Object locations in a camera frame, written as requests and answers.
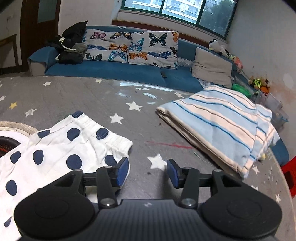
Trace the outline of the round induction cooktop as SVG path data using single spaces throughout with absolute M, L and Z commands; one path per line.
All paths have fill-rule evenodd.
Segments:
M 18 145 L 28 141 L 29 137 L 38 129 L 13 121 L 1 121 L 1 157 Z

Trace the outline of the white navy polka dot garment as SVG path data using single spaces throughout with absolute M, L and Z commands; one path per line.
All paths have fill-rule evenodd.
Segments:
M 85 173 L 117 164 L 133 143 L 77 111 L 35 132 L 1 157 L 1 240 L 18 240 L 16 205 L 75 169 Z

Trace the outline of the left butterfly print cushion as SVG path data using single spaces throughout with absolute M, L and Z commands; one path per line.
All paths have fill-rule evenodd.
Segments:
M 87 47 L 84 60 L 126 63 L 132 37 L 129 32 L 87 29 L 82 39 Z

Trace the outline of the dark wooden side table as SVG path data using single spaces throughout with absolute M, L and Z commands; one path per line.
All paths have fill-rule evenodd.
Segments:
M 1 72 L 16 72 L 19 66 L 17 34 L 1 39 Z

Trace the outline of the blue striped folded blanket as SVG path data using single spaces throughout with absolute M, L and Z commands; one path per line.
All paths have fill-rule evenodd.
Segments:
M 192 145 L 241 178 L 280 139 L 272 112 L 242 93 L 212 85 L 162 104 L 157 114 Z

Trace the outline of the butterfly print cushion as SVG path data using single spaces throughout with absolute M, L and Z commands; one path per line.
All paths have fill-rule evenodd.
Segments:
M 87 47 L 84 60 L 126 63 L 132 37 L 129 32 L 87 29 L 82 39 Z
M 176 31 L 132 33 L 132 42 L 127 54 L 128 63 L 176 70 L 178 68 L 178 40 L 179 33 Z

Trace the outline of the dark wooden door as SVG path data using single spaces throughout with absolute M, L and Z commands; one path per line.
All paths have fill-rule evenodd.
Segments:
M 60 0 L 23 0 L 20 20 L 22 66 L 29 69 L 28 58 L 58 33 Z

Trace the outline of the black remote control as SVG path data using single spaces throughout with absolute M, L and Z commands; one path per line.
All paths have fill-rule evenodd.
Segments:
M 163 72 L 163 71 L 161 71 L 161 76 L 162 76 L 162 78 L 164 78 L 164 79 L 166 79 L 166 78 L 167 78 L 167 76 L 166 76 L 166 73 L 165 73 L 165 72 Z

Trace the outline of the right butterfly print cushion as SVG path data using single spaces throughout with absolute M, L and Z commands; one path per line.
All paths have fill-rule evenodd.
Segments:
M 179 33 L 176 31 L 132 33 L 132 42 L 127 54 L 128 63 L 176 70 L 178 68 L 178 40 Z

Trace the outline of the green bowl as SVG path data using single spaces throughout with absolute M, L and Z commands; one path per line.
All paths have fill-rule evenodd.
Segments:
M 243 86 L 239 85 L 239 84 L 232 84 L 232 90 L 235 90 L 237 92 L 240 92 L 241 94 L 245 95 L 246 97 L 250 98 L 251 97 L 251 93 L 244 88 Z

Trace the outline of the black white plush toy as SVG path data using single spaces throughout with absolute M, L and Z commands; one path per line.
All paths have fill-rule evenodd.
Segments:
M 226 50 L 224 45 L 220 45 L 216 39 L 209 42 L 209 50 L 214 51 L 220 56 L 228 57 L 229 52 Z

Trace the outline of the pink plush toy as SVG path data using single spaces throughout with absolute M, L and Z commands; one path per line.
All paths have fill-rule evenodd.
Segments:
M 237 67 L 237 72 L 240 72 L 242 69 L 243 69 L 243 64 L 241 62 L 241 60 L 236 57 L 235 55 L 231 55 L 230 56 L 230 59 L 234 62 L 234 64 L 236 65 Z

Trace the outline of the brown plush toys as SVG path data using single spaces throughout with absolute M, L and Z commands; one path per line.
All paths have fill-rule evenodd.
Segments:
M 260 90 L 263 94 L 267 95 L 269 94 L 271 83 L 263 77 L 254 78 L 254 76 L 251 76 L 251 78 L 248 80 L 248 85 L 253 87 L 255 90 Z

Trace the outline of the window with green frame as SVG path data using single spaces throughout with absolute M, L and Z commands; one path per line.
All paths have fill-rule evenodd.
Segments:
M 167 16 L 226 39 L 237 5 L 230 0 L 127 0 L 121 8 Z

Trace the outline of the grey plain cushion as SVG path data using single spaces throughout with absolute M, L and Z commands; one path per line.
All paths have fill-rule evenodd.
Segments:
M 232 87 L 232 64 L 202 48 L 196 48 L 192 76 L 226 88 Z

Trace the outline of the clear plastic storage box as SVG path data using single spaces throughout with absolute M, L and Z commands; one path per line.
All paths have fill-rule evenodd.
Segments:
M 283 110 L 282 104 L 271 93 L 265 95 L 263 92 L 259 92 L 255 100 L 256 104 L 261 104 L 272 112 L 271 123 L 275 129 L 280 132 L 285 123 L 288 123 L 289 117 Z

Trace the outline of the red plastic stool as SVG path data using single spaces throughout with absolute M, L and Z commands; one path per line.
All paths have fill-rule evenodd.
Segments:
M 281 167 L 292 198 L 296 196 L 296 157 Z

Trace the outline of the black clothes pile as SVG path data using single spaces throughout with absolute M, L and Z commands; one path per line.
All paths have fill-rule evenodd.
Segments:
M 82 63 L 87 47 L 83 44 L 83 36 L 88 21 L 78 22 L 67 28 L 62 35 L 57 35 L 49 41 L 49 46 L 54 47 L 58 52 L 55 57 L 60 64 Z

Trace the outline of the blue sofa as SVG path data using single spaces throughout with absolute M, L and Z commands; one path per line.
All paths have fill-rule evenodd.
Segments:
M 107 27 L 95 30 L 103 30 L 104 32 L 144 32 L 128 31 L 120 28 L 113 28 L 113 30 L 110 31 Z M 128 63 L 128 58 L 126 63 L 89 61 L 83 59 L 80 64 L 60 64 L 55 59 L 58 52 L 54 47 L 49 46 L 50 40 L 46 42 L 44 47 L 35 51 L 28 58 L 29 63 L 43 63 L 45 66 L 44 73 L 46 75 L 97 77 L 102 79 L 146 83 L 174 90 L 190 92 L 192 95 L 209 86 L 216 85 L 192 76 L 192 65 L 195 60 L 196 48 L 198 48 L 198 46 L 187 44 L 186 42 L 181 41 L 180 38 L 178 40 L 178 68 L 176 70 L 158 68 L 151 65 L 133 65 Z M 162 78 L 161 71 L 166 73 L 166 79 Z

